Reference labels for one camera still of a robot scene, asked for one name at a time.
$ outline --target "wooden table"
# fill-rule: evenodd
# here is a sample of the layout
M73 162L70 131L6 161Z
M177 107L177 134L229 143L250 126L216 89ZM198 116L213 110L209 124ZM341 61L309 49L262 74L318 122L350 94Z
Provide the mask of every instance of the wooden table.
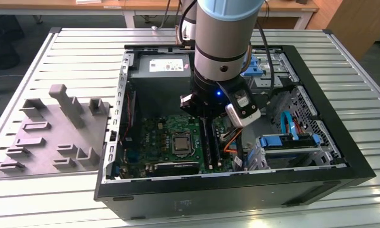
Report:
M168 15L174 15L178 0L170 1ZM305 29L317 6L308 1L305 5L294 0L270 0L270 17L298 18L294 29ZM102 0L102 3L75 5L75 0L0 0L0 14L13 15L119 15L125 17L126 27L134 28L133 16L164 15L166 0ZM264 17L262 5L258 16Z

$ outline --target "white label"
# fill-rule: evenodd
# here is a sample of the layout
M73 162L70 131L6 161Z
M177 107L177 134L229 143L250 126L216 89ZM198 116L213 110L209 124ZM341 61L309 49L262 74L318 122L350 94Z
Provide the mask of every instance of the white label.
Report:
M151 59L149 61L149 72L184 71L182 59Z
M248 105L249 100L248 100L248 98L244 96L242 98L240 98L240 99L237 100L237 102L238 102L240 107L242 108L244 106Z
M234 156L233 161L241 167L241 159L237 156Z
M103 9L121 9L122 7L119 6L103 6Z

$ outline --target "white table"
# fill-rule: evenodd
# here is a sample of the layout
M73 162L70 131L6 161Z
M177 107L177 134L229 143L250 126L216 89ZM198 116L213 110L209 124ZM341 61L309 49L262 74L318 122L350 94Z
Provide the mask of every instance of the white table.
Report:
M380 88L332 35L293 30L265 34L269 44L296 46L377 177L308 206L127 222L93 201L95 172L0 180L0 227L107 228L151 223L166 223L161 227L380 227ZM97 96L113 104L123 45L173 43L172 29L65 28L50 33L0 118L0 161L23 118L18 112L23 99L39 97L53 104L49 86L62 83L79 102ZM257 31L252 44L261 44Z

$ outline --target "table leg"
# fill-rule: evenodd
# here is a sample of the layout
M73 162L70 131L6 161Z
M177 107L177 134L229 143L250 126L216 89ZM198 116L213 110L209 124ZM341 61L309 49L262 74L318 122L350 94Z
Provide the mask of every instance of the table leg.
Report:
M293 29L305 29L310 16L312 12L302 12Z
M123 18L125 18L125 24L127 29L134 28L134 21L133 21L134 12L123 11Z

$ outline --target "sticker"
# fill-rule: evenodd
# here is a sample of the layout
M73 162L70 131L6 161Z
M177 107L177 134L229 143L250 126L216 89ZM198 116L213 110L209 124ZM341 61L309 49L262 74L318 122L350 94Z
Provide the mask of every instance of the sticker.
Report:
M182 59L151 59L149 72L184 71Z
M182 212L185 209L185 211L188 211L188 209L190 209L190 200L180 200L180 201L174 201L174 211L176 212Z
M234 156L233 161L241 167L241 159L237 156Z
M237 102L238 102L240 107L242 108L244 106L248 105L249 100L248 100L248 98L244 96L244 97L241 97L241 98L237 100Z
M122 7L119 6L103 6L103 9L121 9Z

